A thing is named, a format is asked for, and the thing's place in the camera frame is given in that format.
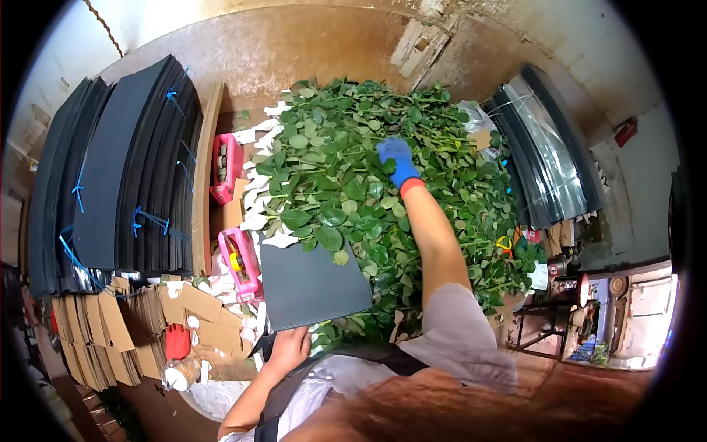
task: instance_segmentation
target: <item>person's arm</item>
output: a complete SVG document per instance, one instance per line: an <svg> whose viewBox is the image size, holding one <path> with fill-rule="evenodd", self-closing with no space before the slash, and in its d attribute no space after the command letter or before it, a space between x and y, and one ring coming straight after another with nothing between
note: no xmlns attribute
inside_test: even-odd
<svg viewBox="0 0 707 442"><path fill-rule="evenodd" d="M386 138L376 148L382 162L395 159L395 173L390 176L400 189L412 234L422 260L422 306L444 284L461 284L471 290L464 255L444 211L420 181L412 163L412 152L399 138Z"/></svg>
<svg viewBox="0 0 707 442"><path fill-rule="evenodd" d="M434 197L424 186L416 186L405 192L403 202L422 259L422 308L444 284L461 284L471 290L462 249Z"/></svg>
<svg viewBox="0 0 707 442"><path fill-rule="evenodd" d="M220 440L229 433L245 433L257 425L270 390L307 359L312 344L307 327L278 332L270 360L235 401L218 428Z"/></svg>

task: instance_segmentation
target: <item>black strap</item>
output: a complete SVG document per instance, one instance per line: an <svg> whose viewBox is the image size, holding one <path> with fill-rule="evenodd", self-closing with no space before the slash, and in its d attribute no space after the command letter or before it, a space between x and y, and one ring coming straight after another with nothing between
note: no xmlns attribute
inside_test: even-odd
<svg viewBox="0 0 707 442"><path fill-rule="evenodd" d="M398 376L411 376L428 366L402 351L394 344L375 344L350 349L334 350L329 354L353 356L366 361L378 362L393 370ZM290 403L295 391L310 369L321 359L308 358L302 365L293 370L282 381L275 385L268 394L260 421L255 427L256 442L275 442L280 416Z"/></svg>

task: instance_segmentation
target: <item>pink tape dispenser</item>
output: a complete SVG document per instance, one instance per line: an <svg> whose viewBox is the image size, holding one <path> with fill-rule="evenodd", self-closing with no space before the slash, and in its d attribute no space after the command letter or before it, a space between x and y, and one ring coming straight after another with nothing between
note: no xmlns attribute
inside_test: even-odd
<svg viewBox="0 0 707 442"><path fill-rule="evenodd" d="M258 280L260 268L253 242L238 227L227 228L218 235L221 259L233 276L238 289L238 302L264 301Z"/></svg>

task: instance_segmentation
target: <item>blue glove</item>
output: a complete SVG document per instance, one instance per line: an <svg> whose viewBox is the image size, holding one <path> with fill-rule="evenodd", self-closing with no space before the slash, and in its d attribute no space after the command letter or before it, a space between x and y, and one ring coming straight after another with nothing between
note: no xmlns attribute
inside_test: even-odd
<svg viewBox="0 0 707 442"><path fill-rule="evenodd" d="M388 158L395 159L395 172L390 176L390 180L399 189L409 178L420 178L420 172L412 164L412 151L407 143L393 136L389 136L375 147L378 150L378 158L381 163L385 163Z"/></svg>

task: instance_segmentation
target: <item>white shirt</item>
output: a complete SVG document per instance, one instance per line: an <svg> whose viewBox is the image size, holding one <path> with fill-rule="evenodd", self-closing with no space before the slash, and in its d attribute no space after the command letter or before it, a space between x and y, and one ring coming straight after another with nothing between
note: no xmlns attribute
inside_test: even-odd
<svg viewBox="0 0 707 442"><path fill-rule="evenodd" d="M505 389L515 385L513 360L498 351L484 312L465 287L445 284L432 293L422 317L422 332L422 336L402 342L400 349L467 385L507 385ZM338 354L324 357L311 368L280 417L278 441L321 407L330 389L351 397L360 389L393 376L393 370L376 362ZM255 429L227 434L220 440L254 441Z"/></svg>

